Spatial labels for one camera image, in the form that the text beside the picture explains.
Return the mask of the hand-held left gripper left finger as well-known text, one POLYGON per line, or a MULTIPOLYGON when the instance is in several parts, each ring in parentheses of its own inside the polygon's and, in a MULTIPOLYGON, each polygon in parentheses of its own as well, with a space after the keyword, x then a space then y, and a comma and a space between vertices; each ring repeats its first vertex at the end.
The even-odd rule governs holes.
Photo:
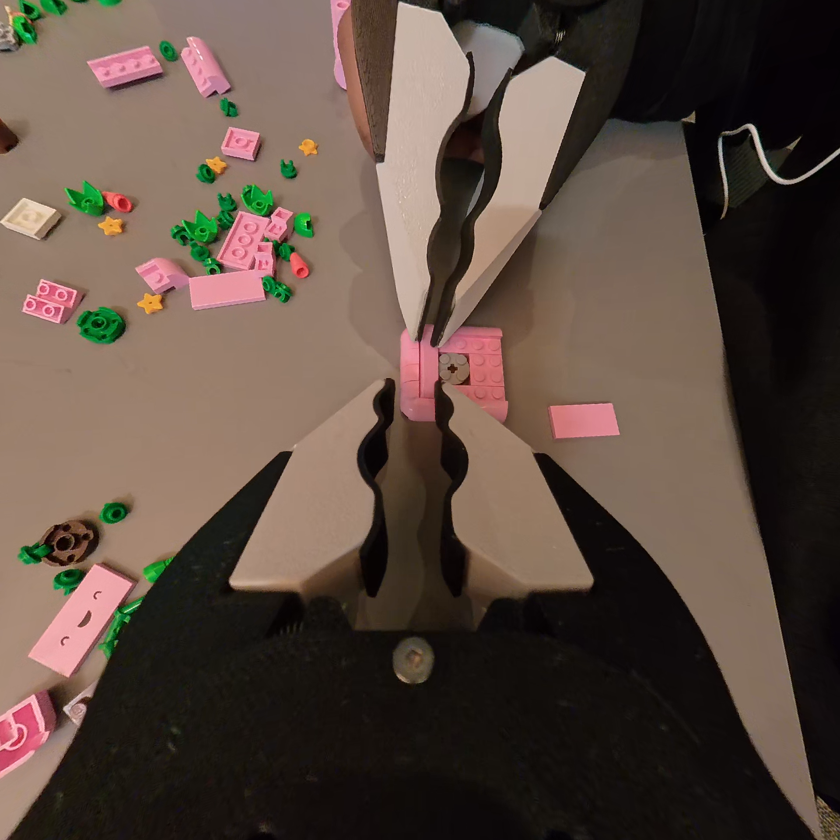
POLYGON ((292 449, 229 578, 246 592, 375 597, 387 565, 382 490, 393 379, 374 381, 292 449))

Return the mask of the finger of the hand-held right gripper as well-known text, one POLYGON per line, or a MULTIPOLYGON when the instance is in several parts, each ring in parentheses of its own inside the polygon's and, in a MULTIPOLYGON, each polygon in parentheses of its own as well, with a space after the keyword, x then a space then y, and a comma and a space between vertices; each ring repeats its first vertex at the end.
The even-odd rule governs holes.
POLYGON ((395 291, 419 340, 434 285, 429 248, 440 221, 440 162, 471 100, 475 66, 445 17, 399 3, 384 160, 376 165, 395 291))
POLYGON ((584 79, 583 70, 550 56, 516 76, 509 70, 491 98, 482 126, 484 172, 444 285, 433 346, 464 323, 541 216, 584 79))

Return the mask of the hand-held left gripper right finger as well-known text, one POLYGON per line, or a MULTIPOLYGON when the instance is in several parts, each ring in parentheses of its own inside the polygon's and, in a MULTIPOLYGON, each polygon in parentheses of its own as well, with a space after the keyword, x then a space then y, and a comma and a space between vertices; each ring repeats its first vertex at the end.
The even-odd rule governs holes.
POLYGON ((440 560, 471 602, 586 592, 594 579, 532 448, 452 385, 435 389, 444 498, 440 560))

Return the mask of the pink rectangular tile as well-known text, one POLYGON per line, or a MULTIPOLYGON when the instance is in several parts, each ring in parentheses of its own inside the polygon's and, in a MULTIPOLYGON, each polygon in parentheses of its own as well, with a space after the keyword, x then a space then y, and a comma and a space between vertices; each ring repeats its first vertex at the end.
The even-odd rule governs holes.
POLYGON ((195 276, 189 289, 195 311, 264 301, 264 275, 256 269, 195 276))
POLYGON ((613 437, 620 434, 612 403, 548 406, 553 439, 613 437))

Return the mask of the pink square brick base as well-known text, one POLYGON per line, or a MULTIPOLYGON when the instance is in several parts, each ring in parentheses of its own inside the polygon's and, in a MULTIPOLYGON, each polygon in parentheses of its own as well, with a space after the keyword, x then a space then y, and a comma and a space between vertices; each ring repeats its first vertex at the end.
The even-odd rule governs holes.
POLYGON ((420 341, 401 335, 401 412, 414 422, 435 419, 435 385, 452 385, 489 415, 504 422, 508 415, 501 339, 498 328, 461 327, 439 347, 431 344, 427 325, 420 341))

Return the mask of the person's right forearm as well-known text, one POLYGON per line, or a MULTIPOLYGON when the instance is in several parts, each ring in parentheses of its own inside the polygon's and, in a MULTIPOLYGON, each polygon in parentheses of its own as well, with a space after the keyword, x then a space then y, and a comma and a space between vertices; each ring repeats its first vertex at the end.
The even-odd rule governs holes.
POLYGON ((648 1, 611 116, 713 130, 753 123, 782 144, 838 104, 838 1, 648 1))

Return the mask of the person's right hand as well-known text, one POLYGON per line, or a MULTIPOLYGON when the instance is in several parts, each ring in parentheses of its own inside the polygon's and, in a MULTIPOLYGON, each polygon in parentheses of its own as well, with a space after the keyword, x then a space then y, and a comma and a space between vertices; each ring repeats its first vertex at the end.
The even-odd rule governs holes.
MULTIPOLYGON (((343 57, 342 66, 355 128, 360 135, 363 147, 373 157, 374 150, 371 129, 364 105, 361 79, 354 56, 343 57)), ((484 118, 485 113, 482 112, 460 123, 448 140, 444 156, 484 164, 485 154, 481 139, 484 118)))

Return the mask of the pink and brown brick figure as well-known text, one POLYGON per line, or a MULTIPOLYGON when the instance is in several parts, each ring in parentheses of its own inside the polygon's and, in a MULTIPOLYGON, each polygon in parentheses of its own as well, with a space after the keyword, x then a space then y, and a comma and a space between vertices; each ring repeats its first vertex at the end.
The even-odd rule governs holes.
POLYGON ((337 84, 343 91, 347 91, 347 81, 345 79, 341 52, 341 22, 343 17, 349 11, 350 6, 351 1, 330 1, 332 20, 332 46, 334 53, 333 75, 337 84))

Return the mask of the pink square jumper plate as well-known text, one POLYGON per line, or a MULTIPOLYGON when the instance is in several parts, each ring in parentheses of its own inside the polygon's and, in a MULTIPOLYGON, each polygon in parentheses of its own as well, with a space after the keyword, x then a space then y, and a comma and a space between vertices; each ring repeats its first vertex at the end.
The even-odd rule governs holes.
POLYGON ((261 147, 259 132, 228 127, 220 147, 222 154, 245 161, 255 161, 261 147))

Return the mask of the pink plate with holes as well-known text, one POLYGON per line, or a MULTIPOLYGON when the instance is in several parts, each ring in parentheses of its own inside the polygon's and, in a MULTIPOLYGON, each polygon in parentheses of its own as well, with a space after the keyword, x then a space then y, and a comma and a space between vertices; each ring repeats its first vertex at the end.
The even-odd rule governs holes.
POLYGON ((270 217, 238 211, 216 260, 231 270, 251 270, 269 222, 270 217))

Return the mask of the green octagonal web piece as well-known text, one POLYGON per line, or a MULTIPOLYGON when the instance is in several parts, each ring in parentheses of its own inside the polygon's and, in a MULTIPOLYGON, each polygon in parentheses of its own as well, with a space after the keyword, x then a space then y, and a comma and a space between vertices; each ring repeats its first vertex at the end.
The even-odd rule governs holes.
POLYGON ((143 603, 144 596, 125 603, 118 607, 114 614, 112 615, 112 620, 108 629, 98 645, 98 649, 100 649, 106 659, 110 659, 114 648, 117 646, 119 641, 119 636, 123 628, 127 625, 130 621, 132 615, 140 608, 141 604, 143 603))

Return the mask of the pink half cylinder brick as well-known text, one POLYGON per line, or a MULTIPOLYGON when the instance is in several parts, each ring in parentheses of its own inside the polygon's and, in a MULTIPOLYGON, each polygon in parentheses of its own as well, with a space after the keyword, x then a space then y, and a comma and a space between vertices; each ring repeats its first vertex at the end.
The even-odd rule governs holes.
POLYGON ((201 38, 188 36, 181 59, 192 78, 196 89, 204 97, 224 95, 231 90, 213 51, 201 38))

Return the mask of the dark brown round plate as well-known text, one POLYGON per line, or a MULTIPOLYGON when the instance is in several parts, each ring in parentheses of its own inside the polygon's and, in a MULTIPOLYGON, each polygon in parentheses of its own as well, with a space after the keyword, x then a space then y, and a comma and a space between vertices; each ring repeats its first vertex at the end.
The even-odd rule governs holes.
POLYGON ((97 548, 98 540, 97 528, 89 521, 67 520, 57 523, 40 540, 42 545, 49 547, 42 562, 60 568, 79 564, 97 548))

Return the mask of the person's black clothing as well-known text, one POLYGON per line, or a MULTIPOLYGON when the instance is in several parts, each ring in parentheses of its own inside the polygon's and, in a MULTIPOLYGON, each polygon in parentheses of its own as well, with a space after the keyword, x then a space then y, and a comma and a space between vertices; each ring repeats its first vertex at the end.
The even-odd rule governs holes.
POLYGON ((749 483, 815 791, 839 797, 838 161, 718 220, 686 144, 749 483))

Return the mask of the green round studded plate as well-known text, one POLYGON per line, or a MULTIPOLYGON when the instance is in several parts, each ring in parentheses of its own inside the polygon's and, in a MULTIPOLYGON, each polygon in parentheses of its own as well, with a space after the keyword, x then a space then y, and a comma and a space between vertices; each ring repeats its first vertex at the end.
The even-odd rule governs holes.
POLYGON ((77 319, 82 338, 96 344, 112 344, 119 340, 127 328, 123 316, 113 309, 100 307, 85 310, 77 319))

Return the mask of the pink curved brick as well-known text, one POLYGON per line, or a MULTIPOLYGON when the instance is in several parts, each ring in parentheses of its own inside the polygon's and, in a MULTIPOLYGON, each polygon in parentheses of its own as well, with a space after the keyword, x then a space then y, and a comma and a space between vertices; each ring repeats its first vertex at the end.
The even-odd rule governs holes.
POLYGON ((190 283, 190 277, 171 259, 153 258, 136 266, 135 271, 155 295, 186 287, 190 283))

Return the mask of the green spiky leaf element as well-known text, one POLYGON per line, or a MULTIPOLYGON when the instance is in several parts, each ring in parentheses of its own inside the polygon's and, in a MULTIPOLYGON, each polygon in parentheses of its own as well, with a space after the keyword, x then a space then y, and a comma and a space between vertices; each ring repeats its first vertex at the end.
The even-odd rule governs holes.
POLYGON ((82 181, 80 190, 65 187, 68 204, 86 215, 100 217, 104 215, 106 202, 102 192, 87 181, 82 181))

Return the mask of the pink stepped studded plate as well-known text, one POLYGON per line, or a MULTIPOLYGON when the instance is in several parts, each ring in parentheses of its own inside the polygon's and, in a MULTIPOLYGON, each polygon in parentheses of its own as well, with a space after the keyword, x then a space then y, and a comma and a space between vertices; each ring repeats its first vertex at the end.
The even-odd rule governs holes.
POLYGON ((66 323, 85 297, 85 292, 40 279, 35 294, 28 294, 22 313, 54 324, 66 323))

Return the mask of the pink corner panel brick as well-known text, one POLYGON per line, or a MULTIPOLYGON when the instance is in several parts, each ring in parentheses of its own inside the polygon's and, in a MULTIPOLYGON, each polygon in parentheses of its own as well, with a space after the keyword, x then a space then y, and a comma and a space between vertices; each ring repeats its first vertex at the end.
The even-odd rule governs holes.
POLYGON ((56 710, 47 690, 20 701, 1 715, 1 777, 42 747, 56 727, 56 710))

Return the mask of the white square plate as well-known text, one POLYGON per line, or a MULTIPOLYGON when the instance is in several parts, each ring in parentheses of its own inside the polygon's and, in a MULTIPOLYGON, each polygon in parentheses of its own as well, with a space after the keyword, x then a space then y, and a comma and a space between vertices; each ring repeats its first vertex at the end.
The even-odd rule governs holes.
POLYGON ((60 219, 59 210, 22 197, 2 217, 1 225, 15 233, 41 241, 58 225, 60 219))

